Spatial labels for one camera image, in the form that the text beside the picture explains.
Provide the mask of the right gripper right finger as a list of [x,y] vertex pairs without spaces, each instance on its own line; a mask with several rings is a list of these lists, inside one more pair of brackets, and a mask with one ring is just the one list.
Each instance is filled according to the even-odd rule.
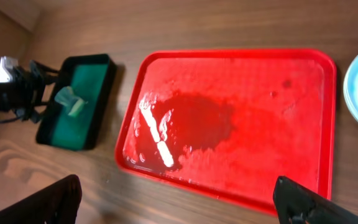
[[285,176],[278,177],[273,202],[280,224],[358,224],[358,216]]

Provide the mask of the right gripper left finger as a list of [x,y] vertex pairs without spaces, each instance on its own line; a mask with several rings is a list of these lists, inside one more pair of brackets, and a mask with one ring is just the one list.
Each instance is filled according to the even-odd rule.
[[0,224],[75,224],[81,198],[79,177],[75,174],[68,175],[1,210]]

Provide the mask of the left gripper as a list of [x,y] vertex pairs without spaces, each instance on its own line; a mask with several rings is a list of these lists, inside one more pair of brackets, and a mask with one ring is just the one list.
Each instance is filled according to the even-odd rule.
[[29,62],[29,71],[22,67],[15,67],[14,71],[22,100],[22,103],[14,108],[14,114],[22,121],[30,120],[38,123],[46,110],[38,112],[35,108],[48,105],[47,101],[42,101],[45,87],[58,81],[60,71],[35,60]]

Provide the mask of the green scrubbing sponge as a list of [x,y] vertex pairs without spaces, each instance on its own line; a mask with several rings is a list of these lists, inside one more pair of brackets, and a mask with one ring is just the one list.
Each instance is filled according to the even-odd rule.
[[88,103],[79,96],[75,95],[72,87],[63,87],[54,97],[55,102],[62,105],[68,116],[76,117]]

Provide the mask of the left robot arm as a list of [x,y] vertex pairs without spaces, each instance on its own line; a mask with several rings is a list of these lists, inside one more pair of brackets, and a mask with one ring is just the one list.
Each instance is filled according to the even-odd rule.
[[47,106],[43,101],[45,87],[58,81],[59,71],[31,60],[30,70],[21,66],[12,69],[13,81],[0,83],[0,111],[14,113],[13,118],[0,119],[0,124],[30,120],[38,123],[45,111],[38,112],[36,107]]

